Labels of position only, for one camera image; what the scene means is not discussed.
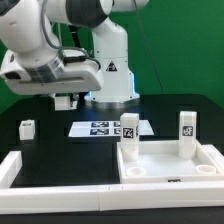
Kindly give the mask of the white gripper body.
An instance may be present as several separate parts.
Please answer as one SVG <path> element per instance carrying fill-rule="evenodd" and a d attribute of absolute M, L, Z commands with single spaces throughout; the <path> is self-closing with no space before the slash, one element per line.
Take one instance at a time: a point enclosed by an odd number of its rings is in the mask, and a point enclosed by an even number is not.
<path fill-rule="evenodd" d="M 20 80 L 4 79 L 9 89 L 18 95 L 88 92 L 103 87 L 103 74 L 93 61 L 67 64 L 62 75 L 50 82 L 32 81 L 29 74 L 19 67 Z"/>

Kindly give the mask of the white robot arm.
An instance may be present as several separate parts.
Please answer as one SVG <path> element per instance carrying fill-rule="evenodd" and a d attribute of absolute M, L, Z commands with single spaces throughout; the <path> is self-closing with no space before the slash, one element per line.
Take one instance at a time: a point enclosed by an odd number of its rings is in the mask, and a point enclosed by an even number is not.
<path fill-rule="evenodd" d="M 121 107 L 139 99 L 128 67 L 128 36 L 115 12 L 149 0 L 0 0 L 0 78 L 18 95 L 51 95 L 59 110 Z"/>

